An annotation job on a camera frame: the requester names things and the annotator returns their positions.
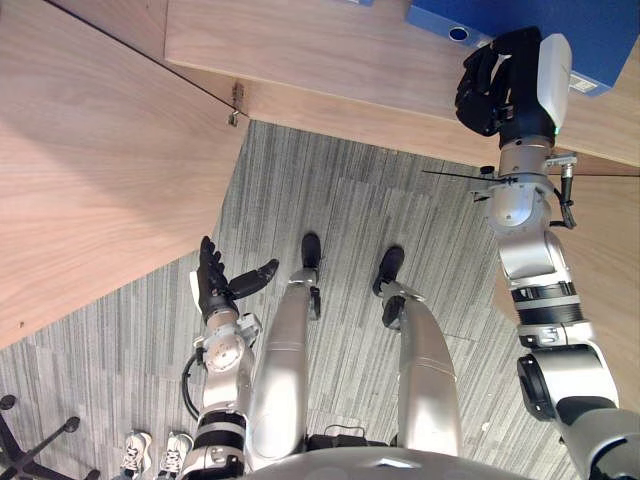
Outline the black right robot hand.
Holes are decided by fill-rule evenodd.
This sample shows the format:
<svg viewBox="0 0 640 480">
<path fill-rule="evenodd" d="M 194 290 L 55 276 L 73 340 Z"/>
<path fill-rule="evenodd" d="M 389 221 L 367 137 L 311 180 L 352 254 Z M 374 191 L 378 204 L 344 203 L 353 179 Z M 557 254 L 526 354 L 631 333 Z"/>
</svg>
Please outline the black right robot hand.
<svg viewBox="0 0 640 480">
<path fill-rule="evenodd" d="M 458 120 L 502 146 L 529 136 L 550 144 L 564 124 L 572 73 L 566 37 L 530 26 L 504 33 L 463 62 L 455 96 Z"/>
</svg>

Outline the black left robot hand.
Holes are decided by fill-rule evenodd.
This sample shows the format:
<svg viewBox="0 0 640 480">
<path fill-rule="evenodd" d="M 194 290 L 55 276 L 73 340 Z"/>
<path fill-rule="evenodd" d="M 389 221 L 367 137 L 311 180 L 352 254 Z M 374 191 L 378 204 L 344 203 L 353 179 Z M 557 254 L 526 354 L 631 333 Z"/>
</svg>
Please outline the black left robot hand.
<svg viewBox="0 0 640 480">
<path fill-rule="evenodd" d="M 199 265 L 196 269 L 197 305 L 204 324 L 223 310 L 239 313 L 236 300 L 251 296 L 265 288 L 274 278 L 279 261 L 269 260 L 265 265 L 250 270 L 231 280 L 225 276 L 222 254 L 209 236 L 203 236 L 199 248 Z"/>
</svg>

